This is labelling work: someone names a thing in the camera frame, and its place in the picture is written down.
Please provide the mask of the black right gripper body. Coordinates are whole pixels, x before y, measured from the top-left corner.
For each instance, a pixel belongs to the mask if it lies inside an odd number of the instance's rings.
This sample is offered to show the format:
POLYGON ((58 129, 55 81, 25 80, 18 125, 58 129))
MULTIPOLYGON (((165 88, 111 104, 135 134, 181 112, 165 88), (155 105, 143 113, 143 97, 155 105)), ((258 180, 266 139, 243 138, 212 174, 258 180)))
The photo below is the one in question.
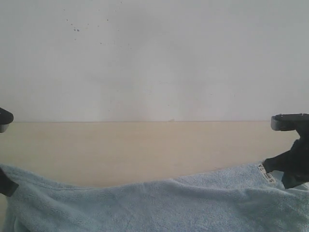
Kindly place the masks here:
POLYGON ((296 160, 309 159, 309 131, 296 129, 299 138, 294 141, 291 147, 292 158, 296 160))

